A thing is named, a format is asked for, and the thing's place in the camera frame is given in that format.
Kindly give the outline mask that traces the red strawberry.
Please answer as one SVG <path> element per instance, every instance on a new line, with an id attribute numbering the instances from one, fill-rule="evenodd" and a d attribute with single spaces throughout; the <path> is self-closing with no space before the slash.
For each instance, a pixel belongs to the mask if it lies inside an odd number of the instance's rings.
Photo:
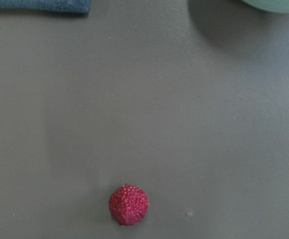
<path id="1" fill-rule="evenodd" d="M 146 192 L 134 185 L 123 185 L 109 198 L 110 214 L 120 226 L 138 224 L 146 216 L 148 209 Z"/>

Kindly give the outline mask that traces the grey folded cloth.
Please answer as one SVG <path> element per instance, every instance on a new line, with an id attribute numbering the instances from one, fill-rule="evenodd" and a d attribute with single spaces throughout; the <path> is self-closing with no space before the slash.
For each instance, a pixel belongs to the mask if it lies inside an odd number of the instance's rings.
<path id="1" fill-rule="evenodd" d="M 34 9 L 55 12 L 88 13 L 90 0 L 0 0 L 0 9 Z"/>

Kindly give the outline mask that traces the mint green bowl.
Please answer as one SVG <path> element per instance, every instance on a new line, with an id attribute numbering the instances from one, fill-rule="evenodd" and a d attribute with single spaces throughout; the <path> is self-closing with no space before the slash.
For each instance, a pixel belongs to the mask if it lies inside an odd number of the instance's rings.
<path id="1" fill-rule="evenodd" d="M 289 13 L 289 0 L 243 0 L 243 2 L 264 11 Z"/>

